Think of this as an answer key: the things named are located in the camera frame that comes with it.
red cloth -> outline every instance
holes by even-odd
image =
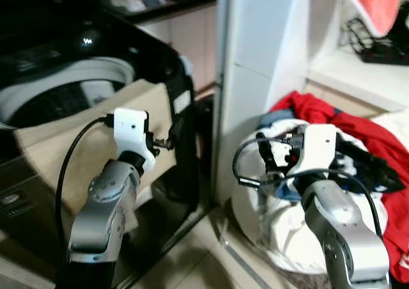
[[[388,130],[365,118],[336,113],[335,108],[312,94],[296,91],[280,100],[270,112],[292,108],[297,118],[310,123],[330,123],[360,139],[369,152],[383,158],[395,169],[406,189],[384,194],[388,211],[383,240],[388,250],[390,272],[402,283],[409,283],[409,153]]]

beige towel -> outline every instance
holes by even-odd
[[[166,138],[171,126],[169,99],[164,84],[137,81],[101,104],[69,118],[37,127],[19,129],[15,135],[26,159],[54,190],[66,152],[80,130],[91,120],[113,112],[117,107],[145,110],[149,113],[150,131]],[[63,201],[76,214],[85,203],[88,185],[110,158],[116,156],[113,129],[102,124],[89,130],[77,145],[68,165],[63,188]],[[153,171],[142,177],[139,192],[176,164],[173,151],[162,150]],[[137,226],[128,214],[126,230]]]

black wire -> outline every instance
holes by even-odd
[[[68,149],[63,165],[61,166],[61,170],[59,172],[59,177],[58,177],[58,184],[57,184],[57,190],[56,190],[56,202],[55,202],[55,217],[56,217],[56,225],[57,225],[57,232],[58,232],[58,239],[59,239],[59,244],[61,247],[61,254],[63,255],[63,261],[65,260],[65,253],[66,253],[66,240],[65,240],[65,233],[64,233],[64,226],[63,226],[63,220],[61,216],[61,196],[63,193],[63,184],[64,184],[64,176],[65,176],[65,171],[68,166],[68,162],[70,161],[70,157],[77,146],[79,140],[81,137],[90,129],[93,125],[96,123],[102,123],[105,121],[105,118],[97,118],[87,124],[78,134],[78,136],[74,139],[72,142],[70,148]]]
[[[266,138],[261,138],[261,139],[251,139],[248,140],[246,142],[244,142],[242,145],[239,146],[239,148],[237,149],[234,157],[233,157],[233,164],[232,164],[232,168],[233,168],[233,174],[235,176],[235,178],[238,180],[239,184],[242,184],[243,180],[244,182],[246,182],[245,185],[249,186],[249,187],[253,187],[255,189],[258,189],[259,187],[261,188],[261,190],[263,190],[264,192],[266,192],[264,190],[264,186],[267,185],[271,185],[271,184],[277,184],[279,182],[283,182],[286,180],[289,180],[291,178],[297,178],[300,176],[304,176],[304,175],[311,175],[311,174],[318,174],[318,173],[333,173],[333,174],[338,174],[338,175],[343,175],[346,178],[350,179],[353,183],[355,183],[356,185],[358,185],[361,189],[362,192],[364,193],[368,203],[369,203],[369,207],[371,208],[371,213],[373,216],[373,222],[375,225],[375,232],[376,234],[381,238],[382,240],[382,230],[381,230],[381,226],[379,223],[379,217],[378,217],[378,212],[376,211],[376,207],[375,204],[372,200],[371,197],[371,193],[369,192],[369,190],[365,187],[365,185],[359,181],[358,179],[356,179],[354,176],[345,173],[344,171],[340,171],[337,169],[309,169],[307,171],[303,171],[303,172],[299,172],[299,173],[295,173],[295,174],[291,174],[291,175],[287,175],[284,178],[280,178],[280,179],[275,179],[275,180],[255,180],[249,177],[244,177],[244,176],[240,176],[237,172],[237,159],[239,154],[242,152],[242,150],[249,146],[252,143],[258,143],[258,142],[267,142],[267,141],[274,141],[274,142],[280,142],[282,143],[282,141],[280,139],[274,138],[274,137],[266,137]]]

washing machine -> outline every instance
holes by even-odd
[[[0,229],[7,236],[0,255],[50,279],[61,256],[54,193],[22,154],[15,130],[87,110],[138,79],[164,83],[172,119],[184,121],[176,166],[161,182],[168,199],[183,205],[173,220],[176,230],[199,199],[194,92],[186,59],[98,0],[0,0],[0,20]],[[63,214],[68,221],[73,217],[69,209]],[[164,221],[160,215],[154,219]],[[157,252],[165,243],[165,238],[157,243]],[[114,284],[133,269],[122,267]]]

